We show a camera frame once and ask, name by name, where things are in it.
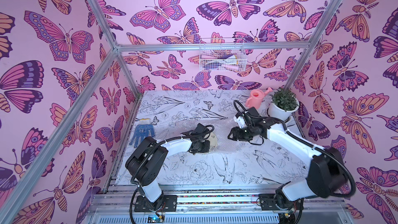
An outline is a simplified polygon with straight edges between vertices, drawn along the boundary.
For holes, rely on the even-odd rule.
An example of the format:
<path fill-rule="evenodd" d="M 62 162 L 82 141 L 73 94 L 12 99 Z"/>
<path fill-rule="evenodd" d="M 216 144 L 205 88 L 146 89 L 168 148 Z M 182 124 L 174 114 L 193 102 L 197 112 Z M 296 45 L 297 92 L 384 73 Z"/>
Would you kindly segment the cream dinner plate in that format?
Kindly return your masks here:
<path fill-rule="evenodd" d="M 209 140 L 209 149 L 214 150 L 218 145 L 218 139 L 216 135 L 212 132 L 207 139 Z"/>

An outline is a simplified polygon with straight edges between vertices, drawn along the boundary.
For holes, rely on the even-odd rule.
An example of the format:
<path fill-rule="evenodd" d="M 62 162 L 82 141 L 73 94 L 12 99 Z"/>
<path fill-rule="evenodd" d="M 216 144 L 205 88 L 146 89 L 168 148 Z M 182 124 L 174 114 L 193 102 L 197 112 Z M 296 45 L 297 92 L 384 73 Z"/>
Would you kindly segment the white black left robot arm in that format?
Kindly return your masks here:
<path fill-rule="evenodd" d="M 138 190 L 147 203 L 155 205 L 163 201 L 164 193 L 157 177 L 169 156 L 180 152 L 208 153 L 213 125 L 198 124 L 194 130 L 165 140 L 146 137 L 129 156 L 125 168 L 131 175 L 131 182 L 138 183 Z"/>

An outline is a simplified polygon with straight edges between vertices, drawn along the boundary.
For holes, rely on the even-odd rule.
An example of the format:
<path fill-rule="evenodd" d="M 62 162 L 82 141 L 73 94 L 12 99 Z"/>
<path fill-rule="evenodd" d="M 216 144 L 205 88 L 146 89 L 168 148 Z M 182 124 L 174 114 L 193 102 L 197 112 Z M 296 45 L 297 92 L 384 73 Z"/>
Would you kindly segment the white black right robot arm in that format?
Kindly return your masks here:
<path fill-rule="evenodd" d="M 238 126 L 231 129 L 229 140 L 250 142 L 260 136 L 285 148 L 308 168 L 305 179 L 290 181 L 275 191 L 273 200 L 277 208 L 289 209 L 295 201 L 306 198 L 350 198 L 355 194 L 355 180 L 337 149 L 311 143 L 292 133 L 284 121 L 260 116 L 254 107 L 246 109 L 238 100 L 233 105 Z"/>

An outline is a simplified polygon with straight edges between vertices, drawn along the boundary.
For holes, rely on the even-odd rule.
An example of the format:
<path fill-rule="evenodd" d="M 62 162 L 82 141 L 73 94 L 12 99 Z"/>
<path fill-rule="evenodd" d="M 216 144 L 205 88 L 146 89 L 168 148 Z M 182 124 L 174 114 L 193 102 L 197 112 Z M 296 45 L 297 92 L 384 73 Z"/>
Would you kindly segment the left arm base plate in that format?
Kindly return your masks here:
<path fill-rule="evenodd" d="M 150 202 L 146 197 L 138 196 L 134 206 L 134 211 L 140 212 L 176 212 L 177 210 L 176 195 L 161 195 L 155 202 Z"/>

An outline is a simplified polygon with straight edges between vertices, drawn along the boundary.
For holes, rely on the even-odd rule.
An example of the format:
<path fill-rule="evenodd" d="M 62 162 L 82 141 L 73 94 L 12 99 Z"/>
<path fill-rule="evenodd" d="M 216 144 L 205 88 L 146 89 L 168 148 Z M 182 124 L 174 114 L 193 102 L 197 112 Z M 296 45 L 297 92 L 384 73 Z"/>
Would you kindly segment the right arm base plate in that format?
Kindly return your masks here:
<path fill-rule="evenodd" d="M 263 211 L 294 212 L 301 209 L 302 203 L 302 199 L 290 201 L 281 194 L 259 194 L 257 199 Z"/>

